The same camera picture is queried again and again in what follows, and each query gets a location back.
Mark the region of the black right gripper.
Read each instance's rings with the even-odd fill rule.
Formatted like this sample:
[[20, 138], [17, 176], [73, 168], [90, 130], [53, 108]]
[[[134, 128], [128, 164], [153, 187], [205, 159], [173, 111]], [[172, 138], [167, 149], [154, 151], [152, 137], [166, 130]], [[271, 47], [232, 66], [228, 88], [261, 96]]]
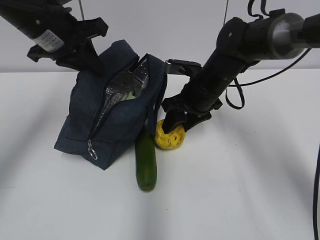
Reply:
[[183, 124], [184, 131], [187, 132], [196, 125], [210, 120], [211, 111], [218, 110], [223, 104], [219, 98], [211, 102], [202, 96], [198, 98], [179, 93], [165, 98], [161, 105], [166, 113], [163, 132], [170, 133], [181, 124]]

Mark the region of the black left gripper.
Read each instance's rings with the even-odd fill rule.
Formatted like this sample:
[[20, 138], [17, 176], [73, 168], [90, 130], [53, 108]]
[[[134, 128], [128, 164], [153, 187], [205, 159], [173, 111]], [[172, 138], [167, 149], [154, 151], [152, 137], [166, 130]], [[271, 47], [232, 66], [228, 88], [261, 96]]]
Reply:
[[33, 41], [27, 57], [38, 62], [50, 59], [56, 65], [82, 65], [82, 70], [97, 76], [105, 74], [104, 64], [98, 56], [92, 39], [105, 37], [109, 26], [98, 17], [88, 20], [73, 19], [63, 24], [60, 30], [46, 29]]

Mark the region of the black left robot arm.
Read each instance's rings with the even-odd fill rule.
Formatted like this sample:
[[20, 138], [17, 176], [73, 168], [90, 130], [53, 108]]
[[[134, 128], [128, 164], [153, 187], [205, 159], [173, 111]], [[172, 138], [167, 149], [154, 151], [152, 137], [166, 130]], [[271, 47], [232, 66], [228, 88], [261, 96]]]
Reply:
[[34, 62], [51, 59], [56, 65], [103, 76], [105, 67], [92, 39], [105, 37], [102, 18], [77, 20], [65, 0], [2, 0], [0, 16], [35, 45], [27, 53]]

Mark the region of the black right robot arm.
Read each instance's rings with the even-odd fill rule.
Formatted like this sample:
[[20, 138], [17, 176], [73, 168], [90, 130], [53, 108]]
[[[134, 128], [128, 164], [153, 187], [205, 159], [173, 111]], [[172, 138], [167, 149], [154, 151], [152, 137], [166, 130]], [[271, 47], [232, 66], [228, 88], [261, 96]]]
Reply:
[[162, 102], [162, 129], [170, 133], [177, 126], [190, 130], [211, 118], [222, 106], [220, 96], [248, 68], [263, 60], [290, 60], [305, 49], [320, 46], [320, 17], [307, 18], [284, 9], [269, 17], [245, 22], [229, 20], [220, 30], [216, 48], [204, 65], [169, 59], [167, 73], [189, 77], [181, 92]]

